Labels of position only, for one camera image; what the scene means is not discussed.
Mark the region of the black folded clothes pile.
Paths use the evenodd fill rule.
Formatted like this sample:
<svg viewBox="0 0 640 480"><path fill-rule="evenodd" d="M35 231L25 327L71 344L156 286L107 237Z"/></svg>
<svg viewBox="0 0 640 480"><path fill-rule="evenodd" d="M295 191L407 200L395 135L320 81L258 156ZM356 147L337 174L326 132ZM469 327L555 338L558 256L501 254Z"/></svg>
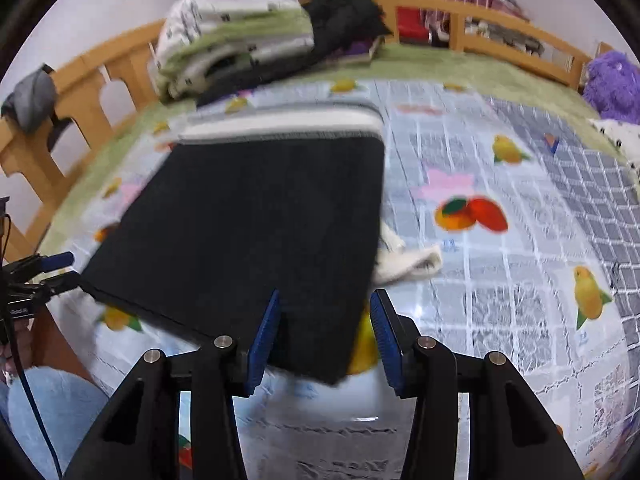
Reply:
<svg viewBox="0 0 640 480"><path fill-rule="evenodd" d="M303 9L314 30L314 47L310 51L224 75L207 85L195 105L206 106L239 91L309 72L354 42L390 34L383 23L383 11L373 0L309 0Z"/></svg>

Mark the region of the white dotted pillow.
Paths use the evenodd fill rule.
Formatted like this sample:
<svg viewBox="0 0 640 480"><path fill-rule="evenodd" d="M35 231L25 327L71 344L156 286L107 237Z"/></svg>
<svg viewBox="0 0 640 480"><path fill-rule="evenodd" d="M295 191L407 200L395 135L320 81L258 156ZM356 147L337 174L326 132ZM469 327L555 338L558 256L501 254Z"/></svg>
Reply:
<svg viewBox="0 0 640 480"><path fill-rule="evenodd" d="M589 119L597 148L615 156L639 180L639 126L615 119Z"/></svg>

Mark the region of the blue jeans leg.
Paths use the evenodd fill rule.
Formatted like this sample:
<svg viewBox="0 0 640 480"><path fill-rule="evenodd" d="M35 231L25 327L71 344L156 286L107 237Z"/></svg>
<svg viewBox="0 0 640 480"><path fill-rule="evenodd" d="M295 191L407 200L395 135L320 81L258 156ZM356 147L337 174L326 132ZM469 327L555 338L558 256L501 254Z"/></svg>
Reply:
<svg viewBox="0 0 640 480"><path fill-rule="evenodd" d="M26 370L26 378L61 469L65 470L108 396L88 380L65 370L31 367ZM43 478L55 479L58 471L17 379L1 385L1 414Z"/></svg>

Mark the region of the grey cloth on headboard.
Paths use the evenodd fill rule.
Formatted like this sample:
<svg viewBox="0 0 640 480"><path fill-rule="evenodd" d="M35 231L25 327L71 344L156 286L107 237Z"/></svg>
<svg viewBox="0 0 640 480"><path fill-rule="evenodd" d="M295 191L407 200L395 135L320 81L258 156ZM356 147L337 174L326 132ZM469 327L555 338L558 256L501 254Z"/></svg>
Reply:
<svg viewBox="0 0 640 480"><path fill-rule="evenodd" d="M53 73L52 67L42 64L23 78L2 103L1 116L9 117L24 133L34 133L54 112L58 92Z"/></svg>

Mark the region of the black pants with white waistband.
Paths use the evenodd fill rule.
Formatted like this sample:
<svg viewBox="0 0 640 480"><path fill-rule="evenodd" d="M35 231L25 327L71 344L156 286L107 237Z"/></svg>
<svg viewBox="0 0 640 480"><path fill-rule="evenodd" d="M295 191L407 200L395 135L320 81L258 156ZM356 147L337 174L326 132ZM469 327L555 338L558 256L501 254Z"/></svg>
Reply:
<svg viewBox="0 0 640 480"><path fill-rule="evenodd" d="M200 344L277 294L267 365L341 382L382 247L386 132L357 101L196 118L82 270L82 290Z"/></svg>

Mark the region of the red chair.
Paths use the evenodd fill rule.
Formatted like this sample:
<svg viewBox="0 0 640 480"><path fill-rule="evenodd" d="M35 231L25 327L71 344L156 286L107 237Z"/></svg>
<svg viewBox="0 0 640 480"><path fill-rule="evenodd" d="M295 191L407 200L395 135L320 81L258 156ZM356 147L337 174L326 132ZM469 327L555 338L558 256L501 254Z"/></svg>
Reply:
<svg viewBox="0 0 640 480"><path fill-rule="evenodd" d="M399 40L405 44L429 44L431 31L424 26L421 11L413 8L397 9Z"/></svg>

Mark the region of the green bed blanket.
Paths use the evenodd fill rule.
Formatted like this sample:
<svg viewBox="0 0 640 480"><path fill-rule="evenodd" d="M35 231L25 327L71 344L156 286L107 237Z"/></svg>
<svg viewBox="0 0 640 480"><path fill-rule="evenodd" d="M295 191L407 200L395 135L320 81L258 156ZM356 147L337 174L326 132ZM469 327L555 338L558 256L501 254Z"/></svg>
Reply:
<svg viewBox="0 0 640 480"><path fill-rule="evenodd" d="M368 66L321 66L288 78L286 82L300 84L345 78L419 79L460 84L483 96L548 110L562 117L588 148L606 154L615 152L608 140L588 122L597 114L577 91L486 55L392 44L382 47ZM120 127L115 139L98 151L96 159L90 162L62 206L58 207L39 249L45 254L56 252L74 234L88 201L103 188L139 136L148 133L158 122L194 108L192 99L170 104L156 102L136 114L131 125Z"/></svg>

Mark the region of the purple plush toy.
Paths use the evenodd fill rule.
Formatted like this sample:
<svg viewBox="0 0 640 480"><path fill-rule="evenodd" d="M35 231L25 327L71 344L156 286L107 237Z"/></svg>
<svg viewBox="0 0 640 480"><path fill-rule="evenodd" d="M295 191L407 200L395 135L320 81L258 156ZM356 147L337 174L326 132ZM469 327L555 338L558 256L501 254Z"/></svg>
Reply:
<svg viewBox="0 0 640 480"><path fill-rule="evenodd" d="M639 69L626 54L609 50L587 66L584 99L602 119L639 123Z"/></svg>

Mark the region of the wooden bed frame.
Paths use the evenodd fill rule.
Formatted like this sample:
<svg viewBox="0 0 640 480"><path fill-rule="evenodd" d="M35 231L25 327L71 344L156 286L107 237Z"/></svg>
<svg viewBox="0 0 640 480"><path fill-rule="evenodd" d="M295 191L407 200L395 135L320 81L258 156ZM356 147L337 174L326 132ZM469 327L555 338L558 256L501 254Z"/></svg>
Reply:
<svg viewBox="0 0 640 480"><path fill-rule="evenodd" d="M515 73L523 77L522 90L502 84L495 90L495 96L555 110L573 122L593 118L596 114L578 92L579 79L590 61L589 56L550 32L521 18L457 0L373 1L382 10L383 22L391 31L378 52L381 58L390 54L402 58L411 51L399 43L399 10L442 11L449 18L450 56L454 61L483 62L497 72L514 66ZM465 23L470 18L538 39L568 55L570 68L564 70L477 32L467 32ZM47 148L48 136L53 130L51 122L44 122L33 134L25 134L12 119L2 118L1 168L7 176L19 174L24 177L41 203L26 230L9 224L9 237L1 245L6 261L12 262L35 252L56 211L96 155L111 140L121 136L146 108L157 102L148 64L161 28L160 22L153 22L127 30L53 73L52 80L58 92L56 114L76 124L89 148L88 154L67 174L58 168Z"/></svg>

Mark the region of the white green folded quilt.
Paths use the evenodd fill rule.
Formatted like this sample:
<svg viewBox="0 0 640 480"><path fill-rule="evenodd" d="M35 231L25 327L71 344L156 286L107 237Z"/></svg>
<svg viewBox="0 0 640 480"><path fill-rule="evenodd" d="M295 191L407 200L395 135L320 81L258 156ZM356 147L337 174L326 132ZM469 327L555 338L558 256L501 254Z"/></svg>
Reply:
<svg viewBox="0 0 640 480"><path fill-rule="evenodd" d="M158 35L154 90L163 100L196 96L223 76L313 48L298 0L178 0Z"/></svg>

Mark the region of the purple book under clothes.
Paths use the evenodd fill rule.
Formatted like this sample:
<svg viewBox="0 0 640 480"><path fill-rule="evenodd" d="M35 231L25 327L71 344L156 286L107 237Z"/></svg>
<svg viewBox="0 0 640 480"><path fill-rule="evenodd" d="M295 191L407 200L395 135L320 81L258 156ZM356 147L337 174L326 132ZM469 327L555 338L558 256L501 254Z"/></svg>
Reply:
<svg viewBox="0 0 640 480"><path fill-rule="evenodd" d="M353 42L347 49L337 51L335 61L341 64L369 64L384 44L383 37L373 40Z"/></svg>

